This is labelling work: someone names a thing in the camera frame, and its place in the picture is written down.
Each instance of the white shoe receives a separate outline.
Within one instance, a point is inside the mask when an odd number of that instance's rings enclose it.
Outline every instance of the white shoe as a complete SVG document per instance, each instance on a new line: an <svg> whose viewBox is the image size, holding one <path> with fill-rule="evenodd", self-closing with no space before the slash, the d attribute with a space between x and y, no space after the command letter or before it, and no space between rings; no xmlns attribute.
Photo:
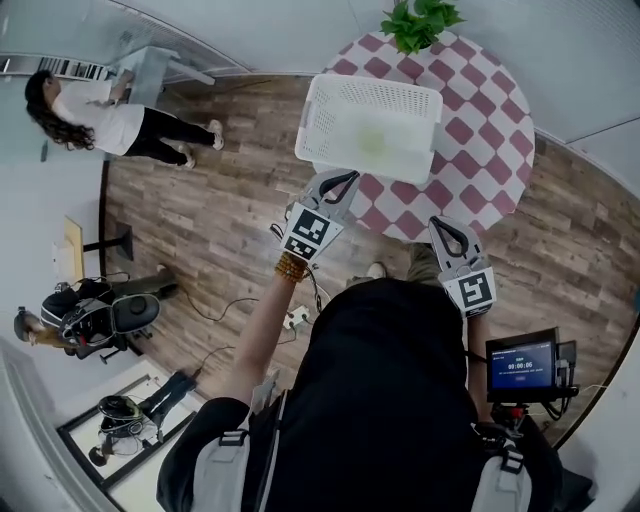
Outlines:
<svg viewBox="0 0 640 512"><path fill-rule="evenodd" d="M382 263L376 261L371 264L369 270L367 270L366 276L373 279L382 279L383 277L387 277L387 269Z"/></svg>
<svg viewBox="0 0 640 512"><path fill-rule="evenodd" d="M196 166L196 159L193 157L193 153L191 152L191 148L186 144L180 144L178 146L178 151L187 157L187 163L184 165L178 166L178 168L184 169L193 169Z"/></svg>
<svg viewBox="0 0 640 512"><path fill-rule="evenodd" d="M222 136L222 123L216 119L212 119L207 128L211 133L215 133L216 141L213 143L213 149L220 151L224 147L224 137Z"/></svg>

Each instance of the long dark hair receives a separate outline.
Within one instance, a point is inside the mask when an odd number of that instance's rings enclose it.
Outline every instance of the long dark hair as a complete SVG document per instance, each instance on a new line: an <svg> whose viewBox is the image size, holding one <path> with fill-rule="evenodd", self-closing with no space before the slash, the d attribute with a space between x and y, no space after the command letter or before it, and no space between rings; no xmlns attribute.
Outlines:
<svg viewBox="0 0 640 512"><path fill-rule="evenodd" d="M29 78L24 89L27 100L27 112L55 143L72 149L93 149L93 129L86 126L67 123L60 119L47 105L43 85L52 78L50 71L38 71Z"/></svg>

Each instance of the blue screen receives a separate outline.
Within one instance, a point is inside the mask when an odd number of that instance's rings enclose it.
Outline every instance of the blue screen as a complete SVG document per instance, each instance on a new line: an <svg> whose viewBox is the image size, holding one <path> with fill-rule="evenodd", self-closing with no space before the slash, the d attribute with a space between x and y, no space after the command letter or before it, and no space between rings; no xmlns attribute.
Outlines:
<svg viewBox="0 0 640 512"><path fill-rule="evenodd" d="M553 383L553 345L546 341L491 354L494 389L542 388Z"/></svg>

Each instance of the woman in white shirt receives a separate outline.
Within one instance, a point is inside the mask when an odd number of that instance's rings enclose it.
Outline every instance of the woman in white shirt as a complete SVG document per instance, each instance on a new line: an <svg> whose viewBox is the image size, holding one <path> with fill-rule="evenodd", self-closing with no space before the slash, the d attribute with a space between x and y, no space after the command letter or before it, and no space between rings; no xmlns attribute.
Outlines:
<svg viewBox="0 0 640 512"><path fill-rule="evenodd" d="M49 71L35 73L25 88L27 112L44 132L67 149L102 149L124 156L147 156L192 169L196 161L186 144L176 151L160 139L222 149L222 124L209 131L144 105L118 104L133 80L125 71L120 81L74 81L64 86Z"/></svg>

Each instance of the hand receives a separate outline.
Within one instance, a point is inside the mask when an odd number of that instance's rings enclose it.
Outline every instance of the hand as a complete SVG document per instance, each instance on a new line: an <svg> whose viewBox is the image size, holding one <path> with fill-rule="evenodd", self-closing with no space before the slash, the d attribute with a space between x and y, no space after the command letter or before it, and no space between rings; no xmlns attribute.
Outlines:
<svg viewBox="0 0 640 512"><path fill-rule="evenodd" d="M136 74L130 69L125 69L124 73L120 77L120 80L125 83L133 82L133 79L136 77Z"/></svg>

